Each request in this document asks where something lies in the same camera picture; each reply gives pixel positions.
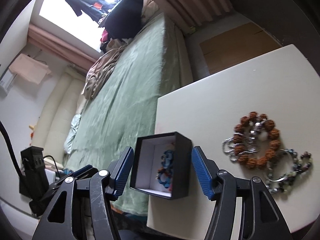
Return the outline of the green bed blanket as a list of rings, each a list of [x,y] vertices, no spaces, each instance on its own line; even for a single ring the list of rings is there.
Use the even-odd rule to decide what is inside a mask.
[[[184,37],[165,14],[149,21],[81,115],[66,167],[100,170],[155,131],[157,101],[193,81]]]

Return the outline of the beige cloth on wall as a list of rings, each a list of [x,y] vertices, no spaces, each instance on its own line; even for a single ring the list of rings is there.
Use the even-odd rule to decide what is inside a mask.
[[[21,78],[39,85],[46,75],[52,72],[46,64],[41,63],[31,57],[20,54],[9,66],[12,74],[17,74]]]

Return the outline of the beige crumpled blanket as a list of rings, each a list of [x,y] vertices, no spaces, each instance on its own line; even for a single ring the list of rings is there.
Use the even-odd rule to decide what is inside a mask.
[[[84,88],[81,92],[86,100],[92,100],[97,96],[112,75],[122,52],[126,48],[127,44],[124,44],[118,48],[109,50],[89,69]]]

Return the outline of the black jewelry box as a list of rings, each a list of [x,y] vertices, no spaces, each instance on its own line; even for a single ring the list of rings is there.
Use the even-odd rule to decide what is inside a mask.
[[[169,200],[187,197],[192,148],[178,132],[138,137],[130,187]]]

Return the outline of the cream padded headboard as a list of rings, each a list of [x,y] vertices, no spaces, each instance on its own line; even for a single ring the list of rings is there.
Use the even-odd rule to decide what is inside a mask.
[[[80,93],[85,78],[71,71],[62,74],[42,109],[35,126],[33,146],[43,148],[45,155],[52,155],[61,162],[65,155],[63,145],[76,115]]]

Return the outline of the dark clothes pile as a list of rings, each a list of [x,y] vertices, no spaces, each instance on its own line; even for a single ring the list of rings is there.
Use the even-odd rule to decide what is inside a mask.
[[[119,0],[104,23],[108,38],[134,38],[142,27],[142,9],[143,0]]]

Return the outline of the wall air conditioner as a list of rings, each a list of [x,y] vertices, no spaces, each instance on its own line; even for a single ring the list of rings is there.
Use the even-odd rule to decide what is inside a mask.
[[[1,78],[1,91],[5,95],[8,95],[8,93],[10,92],[16,79],[16,76],[17,74],[12,73],[9,69],[3,74]]]

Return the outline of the white leather side table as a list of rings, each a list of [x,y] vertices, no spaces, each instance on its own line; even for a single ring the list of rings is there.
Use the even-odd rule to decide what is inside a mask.
[[[235,177],[259,176],[291,232],[319,216],[319,75],[296,46],[160,97],[155,132],[181,133]]]

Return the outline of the pink curtain left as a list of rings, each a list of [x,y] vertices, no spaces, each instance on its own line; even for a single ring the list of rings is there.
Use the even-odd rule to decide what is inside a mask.
[[[33,24],[29,24],[27,41],[37,48],[77,65],[86,72],[97,61],[75,46]]]

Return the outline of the hanging dark clothes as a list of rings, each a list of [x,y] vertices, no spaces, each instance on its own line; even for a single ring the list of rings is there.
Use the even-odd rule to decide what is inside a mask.
[[[116,3],[107,3],[105,0],[65,0],[77,17],[83,13],[96,23],[113,9]]]

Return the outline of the flat cardboard on floor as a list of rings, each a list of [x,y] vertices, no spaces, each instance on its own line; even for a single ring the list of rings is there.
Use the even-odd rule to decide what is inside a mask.
[[[200,44],[210,74],[281,48],[258,25],[250,22],[225,31]]]

